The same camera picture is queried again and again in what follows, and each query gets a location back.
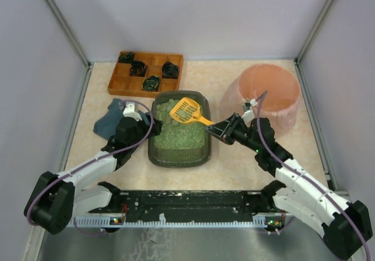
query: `white wall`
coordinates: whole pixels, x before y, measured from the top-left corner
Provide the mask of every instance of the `white wall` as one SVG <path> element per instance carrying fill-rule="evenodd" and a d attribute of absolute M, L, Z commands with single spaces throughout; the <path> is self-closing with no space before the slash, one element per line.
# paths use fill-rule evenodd
<path fill-rule="evenodd" d="M 56 0 L 90 61 L 296 57 L 326 0 Z"/>
<path fill-rule="evenodd" d="M 0 252 L 20 260 L 23 209 L 56 171 L 85 67 L 43 0 L 0 0 Z"/>
<path fill-rule="evenodd" d="M 335 177 L 375 232 L 375 0 L 337 0 L 302 62 Z M 369 242 L 373 258 L 375 238 Z"/>

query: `metal floor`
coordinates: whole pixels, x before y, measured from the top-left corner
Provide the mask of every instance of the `metal floor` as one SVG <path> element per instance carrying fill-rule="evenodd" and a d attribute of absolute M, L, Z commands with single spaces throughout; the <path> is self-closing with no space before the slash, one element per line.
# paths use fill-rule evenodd
<path fill-rule="evenodd" d="M 98 232 L 98 229 L 83 229 Z M 261 229 L 120 229 L 99 238 L 73 228 L 45 234 L 38 261 L 337 261 L 297 219 L 280 236 Z"/>

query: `metal frame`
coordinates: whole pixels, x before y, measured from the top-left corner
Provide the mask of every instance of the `metal frame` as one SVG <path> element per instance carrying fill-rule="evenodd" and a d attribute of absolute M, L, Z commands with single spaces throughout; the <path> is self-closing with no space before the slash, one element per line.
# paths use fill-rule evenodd
<path fill-rule="evenodd" d="M 301 63 L 302 59 L 304 58 L 307 50 L 309 49 L 310 45 L 312 44 L 312 41 L 314 40 L 315 36 L 318 34 L 319 29 L 321 28 L 325 18 L 327 17 L 327 14 L 329 10 L 331 9 L 333 3 L 335 0 L 327 0 L 324 4 L 323 9 L 321 10 L 321 13 L 319 14 L 318 18 L 316 19 L 313 28 L 310 31 L 310 34 L 308 35 L 301 51 L 298 54 L 298 57 L 296 58 L 297 62 Z"/>
<path fill-rule="evenodd" d="M 307 84 L 306 84 L 306 81 L 305 81 L 304 74 L 301 70 L 301 62 L 302 62 L 303 58 L 305 57 L 305 54 L 308 51 L 310 45 L 312 44 L 314 38 L 318 34 L 319 29 L 321 28 L 322 23 L 324 22 L 325 18 L 327 17 L 327 14 L 328 14 L 330 8 L 332 7 L 334 1 L 335 0 L 327 0 L 326 1 L 326 3 L 324 5 L 321 13 L 319 14 L 310 34 L 308 35 L 308 37 L 307 37 L 299 55 L 298 55 L 298 57 L 295 59 L 294 62 L 295 62 L 295 68 L 296 68 L 297 76 L 298 76 L 299 82 L 301 84 L 302 94 L 303 94 L 304 99 L 305 99 L 306 108 L 308 110 L 309 118 L 310 118 L 310 121 L 311 121 L 311 124 L 312 124 L 313 133 L 314 133 L 315 140 L 316 140 L 316 143 L 317 143 L 317 146 L 318 146 L 319 155 L 321 156 L 322 165 L 323 165 L 323 168 L 326 172 L 327 182 L 332 189 L 337 190 L 337 183 L 336 183 L 336 180 L 335 180 L 335 176 L 332 173 L 329 156 L 326 152 L 327 149 L 326 149 L 324 137 L 321 133 L 319 121 L 317 119 L 317 116 L 316 116 L 316 113 L 315 113 L 315 110 L 314 110 L 314 107 L 313 107 L 313 104 L 312 104 L 312 100 L 311 100 L 310 94 L 308 92 L 308 87 L 307 87 Z M 77 99 L 77 103 L 75 104 L 74 116 L 73 116 L 72 121 L 71 121 L 70 130 L 67 133 L 66 142 L 65 142 L 65 145 L 63 147 L 61 156 L 60 156 L 58 169 L 59 169 L 59 171 L 62 171 L 64 169 L 65 165 L 66 165 L 66 162 L 67 162 L 67 159 L 68 159 L 68 156 L 69 156 L 69 152 L 70 152 L 70 148 L 71 148 L 71 145 L 72 145 L 72 142 L 73 142 L 74 133 L 76 131 L 77 122 L 78 122 L 78 119 L 79 119 L 81 107 L 82 107 L 82 104 L 83 104 L 84 96 L 85 96 L 85 93 L 86 93 L 86 90 L 87 90 L 88 82 L 90 80 L 90 76 L 91 76 L 91 72 L 92 72 L 93 68 L 92 68 L 92 65 L 90 64 L 90 62 L 88 61 L 88 58 L 87 58 L 81 44 L 77 40 L 73 31 L 70 29 L 69 24 L 67 23 L 66 19 L 62 15 L 62 13 L 59 10 L 58 6 L 56 5 L 55 1 L 54 0 L 45 0 L 45 2 L 47 3 L 49 8 L 51 9 L 54 17 L 56 18 L 58 24 L 60 25 L 62 31 L 66 34 L 66 37 L 68 38 L 68 40 L 69 40 L 70 44 L 72 45 L 74 51 L 78 54 L 81 61 L 87 66 L 87 72 L 86 72 L 86 75 L 85 75 L 85 77 L 82 81 L 81 92 L 80 92 L 80 95 Z M 344 195 L 344 196 L 349 197 L 349 194 L 347 192 L 340 192 L 340 193 L 342 193 L 342 195 Z M 40 227 L 32 227 L 31 228 L 30 234 L 29 234 L 29 239 L 28 239 L 27 245 L 25 247 L 25 252 L 24 252 L 22 260 L 24 260 L 24 261 L 36 261 L 38 259 L 38 255 L 39 255 L 39 251 L 40 251 L 40 247 L 41 247 L 41 244 L 42 244 L 44 234 L 45 234 L 45 230 L 40 228 Z"/>
<path fill-rule="evenodd" d="M 322 165 L 326 173 L 328 185 L 331 189 L 337 190 L 338 184 L 337 184 L 335 175 L 333 173 L 332 164 L 331 164 L 328 152 L 327 152 L 324 136 L 322 134 L 321 126 L 319 125 L 319 121 L 316 116 L 315 109 L 313 107 L 313 102 L 311 100 L 311 95 L 309 94 L 308 85 L 306 83 L 304 73 L 301 69 L 301 62 L 303 61 L 311 44 L 314 42 L 314 39 L 318 35 L 319 30 L 321 29 L 335 1 L 336 0 L 327 0 L 326 3 L 324 4 L 324 7 L 322 11 L 320 12 L 318 18 L 316 19 L 312 30 L 310 31 L 300 53 L 298 54 L 298 57 L 296 57 L 296 59 L 294 60 L 294 65 L 295 65 L 299 83 L 301 85 L 302 95 L 304 96 L 306 108 L 308 111 L 308 115 L 310 118 L 312 130 L 313 130 L 315 141 L 316 141 L 316 145 L 318 146 L 319 155 L 321 156 Z"/>
<path fill-rule="evenodd" d="M 70 29 L 68 23 L 66 22 L 63 14 L 61 13 L 60 9 L 57 7 L 54 0 L 45 0 L 48 4 L 52 14 L 54 15 L 57 23 L 60 25 L 62 31 L 65 33 L 66 38 L 69 40 L 69 43 L 73 47 L 74 51 L 80 57 L 81 61 L 84 63 L 85 66 L 89 67 L 90 62 L 82 48 L 82 45 L 79 43 L 78 39 L 74 35 L 73 31 Z"/>

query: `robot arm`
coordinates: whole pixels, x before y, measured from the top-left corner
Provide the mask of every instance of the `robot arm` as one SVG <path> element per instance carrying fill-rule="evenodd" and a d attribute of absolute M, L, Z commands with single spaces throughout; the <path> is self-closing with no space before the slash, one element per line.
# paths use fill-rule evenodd
<path fill-rule="evenodd" d="M 362 243 L 339 208 L 345 211 L 357 226 L 364 240 L 368 241 L 373 232 L 367 207 L 360 201 L 352 204 L 322 185 L 304 170 L 297 160 L 293 159 L 292 154 L 275 141 L 275 133 L 270 126 L 270 121 L 267 118 L 260 118 L 265 143 L 292 170 L 275 160 L 260 140 L 257 120 L 251 109 L 251 106 L 255 104 L 254 100 L 246 103 L 244 105 L 245 113 L 242 117 L 239 114 L 233 114 L 222 122 L 207 126 L 207 132 L 225 144 L 232 145 L 234 142 L 239 142 L 255 151 L 257 153 L 255 160 L 259 166 L 276 179 L 264 188 L 268 192 L 267 195 L 272 198 L 270 203 L 309 225 L 337 257 L 348 260 L 362 247 Z M 251 125 L 247 127 L 245 123 L 251 119 L 253 119 Z M 306 178 L 314 182 L 324 193 L 322 194 Z M 339 208 L 328 200 L 327 194 Z"/>
<path fill-rule="evenodd" d="M 142 119 L 137 112 L 135 103 L 127 103 L 124 109 L 124 118 L 118 123 L 115 135 L 109 139 L 107 145 L 98 154 L 71 170 L 57 174 L 46 172 L 39 177 L 26 204 L 24 215 L 27 216 L 35 198 L 56 181 L 57 183 L 34 204 L 30 216 L 34 223 L 52 234 L 61 232 L 73 217 L 83 215 L 96 208 L 103 208 L 109 203 L 116 203 L 114 195 L 119 194 L 120 190 L 107 182 L 101 182 L 92 189 L 85 188 L 103 175 L 119 169 L 130 159 L 137 147 L 114 155 L 109 155 L 109 153 L 130 147 L 144 138 L 150 122 L 150 116 L 146 117 L 148 121 Z M 161 125 L 160 121 L 154 119 L 149 137 L 159 135 Z M 94 163 L 81 168 L 82 165 L 91 161 Z"/>

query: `white connector strip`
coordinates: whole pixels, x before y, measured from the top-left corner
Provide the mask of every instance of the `white connector strip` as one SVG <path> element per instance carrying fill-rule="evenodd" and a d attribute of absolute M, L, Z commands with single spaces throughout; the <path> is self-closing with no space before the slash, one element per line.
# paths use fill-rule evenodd
<path fill-rule="evenodd" d="M 266 228 L 264 216 L 254 216 L 252 222 L 167 222 L 164 214 L 161 214 L 159 221 L 153 222 L 125 222 L 124 224 L 111 225 L 111 222 L 119 217 L 110 216 L 81 216 L 76 217 L 79 228 Z M 73 220 L 67 225 L 72 228 Z"/>

